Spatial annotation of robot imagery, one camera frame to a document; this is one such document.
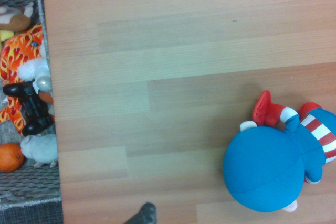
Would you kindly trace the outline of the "dark gray gripper finger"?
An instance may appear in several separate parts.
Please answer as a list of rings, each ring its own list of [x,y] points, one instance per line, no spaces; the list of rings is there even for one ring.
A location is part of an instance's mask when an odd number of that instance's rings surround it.
[[[139,212],[133,215],[125,224],[156,224],[157,209],[155,204],[146,202],[141,206]]]

